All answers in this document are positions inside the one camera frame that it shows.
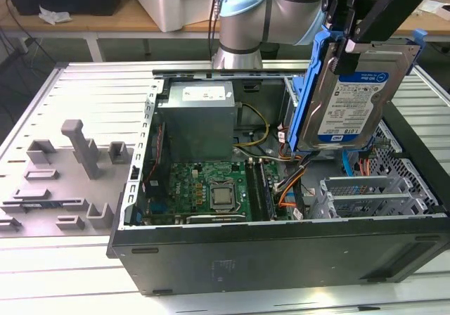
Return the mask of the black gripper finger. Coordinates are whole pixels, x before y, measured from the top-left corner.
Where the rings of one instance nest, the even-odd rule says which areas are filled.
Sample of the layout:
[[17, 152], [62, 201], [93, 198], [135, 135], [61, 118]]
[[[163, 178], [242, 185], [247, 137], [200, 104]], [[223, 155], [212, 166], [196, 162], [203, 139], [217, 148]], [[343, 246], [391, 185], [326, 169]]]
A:
[[338, 40], [332, 71], [349, 75], [356, 70], [358, 53], [345, 51], [348, 43], [368, 44], [389, 39], [423, 0], [354, 0], [356, 22], [351, 38]]
[[346, 38], [353, 37], [356, 22], [354, 0], [322, 0], [321, 7], [328, 30], [342, 32]]

